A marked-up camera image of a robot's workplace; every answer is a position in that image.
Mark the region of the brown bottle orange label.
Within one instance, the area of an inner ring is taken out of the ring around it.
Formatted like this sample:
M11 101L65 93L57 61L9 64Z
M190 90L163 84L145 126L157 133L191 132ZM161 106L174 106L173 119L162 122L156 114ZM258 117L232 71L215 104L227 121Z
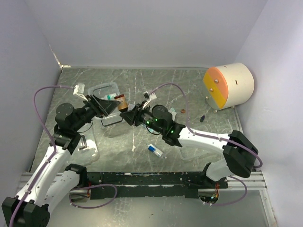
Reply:
M127 103L127 101L125 99L125 95L124 94L115 96L114 99L115 99L115 101L119 101L120 102L120 104L119 104L119 106L117 108L118 108L118 110L121 113L126 112L128 110L128 103Z

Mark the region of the clear plastic medicine box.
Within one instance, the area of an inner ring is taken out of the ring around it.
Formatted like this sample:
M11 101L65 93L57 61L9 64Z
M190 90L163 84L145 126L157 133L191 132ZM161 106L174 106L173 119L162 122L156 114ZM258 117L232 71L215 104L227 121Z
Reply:
M88 95L94 95L95 97L106 100L102 102L103 110L105 113L99 117L96 117L97 120L101 121L102 128L112 126L118 123L121 123L123 119L120 117L120 112L116 107L114 109L113 104L110 104L109 101L114 101L114 97L120 95L118 85L115 82L108 82L99 85L95 85L88 89Z

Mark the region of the white bottle green label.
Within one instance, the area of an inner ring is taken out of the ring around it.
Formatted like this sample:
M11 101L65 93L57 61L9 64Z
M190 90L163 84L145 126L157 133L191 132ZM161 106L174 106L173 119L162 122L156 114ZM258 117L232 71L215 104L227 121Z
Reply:
M114 100L116 96L117 96L116 93L112 93L112 94L105 95L103 97L103 99L105 99L105 100Z

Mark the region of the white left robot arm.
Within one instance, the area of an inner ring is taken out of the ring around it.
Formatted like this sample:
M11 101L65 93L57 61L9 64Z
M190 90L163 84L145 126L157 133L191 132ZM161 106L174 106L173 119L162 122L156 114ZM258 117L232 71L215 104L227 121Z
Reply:
M73 188L88 185L87 169L70 164L59 180L55 180L63 164L71 157L81 140L79 130L94 117L111 114L119 101L104 100L94 95L86 96L84 106L74 108L63 103L56 109L56 126L50 146L28 182L15 197L7 197L2 211L9 227L45 227L58 203Z

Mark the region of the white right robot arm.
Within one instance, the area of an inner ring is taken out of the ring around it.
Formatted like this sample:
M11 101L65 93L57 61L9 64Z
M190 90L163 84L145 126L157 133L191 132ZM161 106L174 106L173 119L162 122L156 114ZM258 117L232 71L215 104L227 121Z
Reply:
M143 104L136 104L120 116L131 126L143 124L154 130L170 146L201 148L221 155L222 159L204 169L201 184L206 188L230 175L248 178L255 168L258 150L240 131L216 134L188 128L174 121L172 113L163 105L144 108Z

